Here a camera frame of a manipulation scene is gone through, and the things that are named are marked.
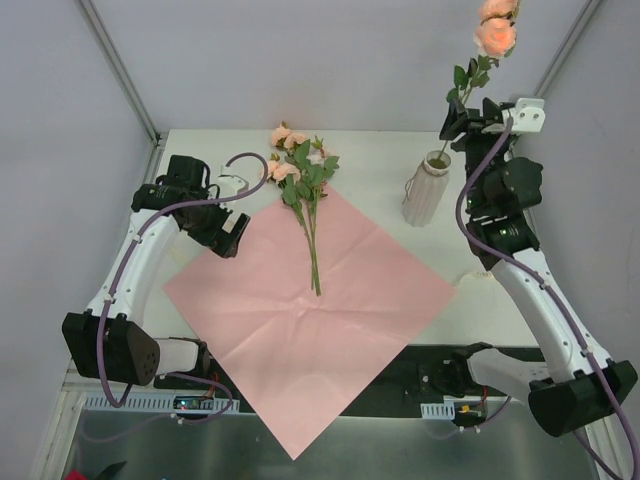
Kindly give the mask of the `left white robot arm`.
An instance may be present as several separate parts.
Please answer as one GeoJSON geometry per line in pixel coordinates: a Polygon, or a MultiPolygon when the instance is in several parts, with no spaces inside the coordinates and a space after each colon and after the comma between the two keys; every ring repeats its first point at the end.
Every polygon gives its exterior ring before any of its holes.
{"type": "Polygon", "coordinates": [[[223,167],[217,179],[202,160],[174,155],[165,174],[134,194],[125,240],[100,291],[81,313],[69,313],[62,334],[80,376],[146,386],[176,372],[188,388],[211,377],[206,345],[189,338],[154,338],[144,308],[175,237],[186,233],[222,258],[233,258],[250,218],[235,213],[248,182],[223,167]]]}

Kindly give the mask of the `pink paper wrapping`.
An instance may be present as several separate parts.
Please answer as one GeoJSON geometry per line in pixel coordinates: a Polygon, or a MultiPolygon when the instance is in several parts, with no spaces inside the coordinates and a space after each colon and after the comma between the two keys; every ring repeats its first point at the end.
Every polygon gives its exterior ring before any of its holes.
{"type": "Polygon", "coordinates": [[[303,230],[277,202],[252,218],[236,258],[203,252],[164,287],[294,458],[455,293],[335,191],[319,205],[317,253],[313,291],[303,230]]]}

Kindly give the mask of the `pink flowers with green leaves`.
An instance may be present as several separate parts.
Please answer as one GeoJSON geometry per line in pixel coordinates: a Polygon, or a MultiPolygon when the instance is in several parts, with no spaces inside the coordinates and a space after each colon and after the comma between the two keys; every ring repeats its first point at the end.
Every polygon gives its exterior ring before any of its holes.
{"type": "Polygon", "coordinates": [[[311,290],[321,295],[321,280],[316,246],[318,206],[327,197],[329,180],[340,168],[340,157],[331,152],[324,139],[294,131],[281,122],[270,135],[273,149],[267,162],[267,181],[281,191],[304,231],[310,261],[311,290]]]}

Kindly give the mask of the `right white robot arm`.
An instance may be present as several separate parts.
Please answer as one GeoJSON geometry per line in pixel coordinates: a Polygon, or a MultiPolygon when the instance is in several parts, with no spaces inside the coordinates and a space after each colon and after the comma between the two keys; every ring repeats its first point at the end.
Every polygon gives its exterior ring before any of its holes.
{"type": "Polygon", "coordinates": [[[616,413],[638,374],[630,362],[614,360],[579,320],[525,217],[542,201],[543,167],[508,151],[518,135],[541,130],[543,107],[540,99],[484,99],[482,108],[468,109],[454,98],[439,135],[465,156],[456,223],[516,304],[543,359],[528,363],[479,342],[454,351],[435,382],[456,397],[495,388],[527,404],[538,425],[560,437],[616,413]]]}

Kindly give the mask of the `single pink rose stem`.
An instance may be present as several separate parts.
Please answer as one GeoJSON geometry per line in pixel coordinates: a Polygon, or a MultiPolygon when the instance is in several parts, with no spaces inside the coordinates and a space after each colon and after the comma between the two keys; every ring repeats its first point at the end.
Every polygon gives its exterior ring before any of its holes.
{"type": "Polygon", "coordinates": [[[513,53],[520,9],[518,0],[488,0],[482,4],[473,36],[477,55],[469,59],[466,68],[454,67],[453,88],[447,92],[447,102],[459,100],[465,106],[472,93],[489,82],[490,70],[498,68],[500,61],[513,53]]]}

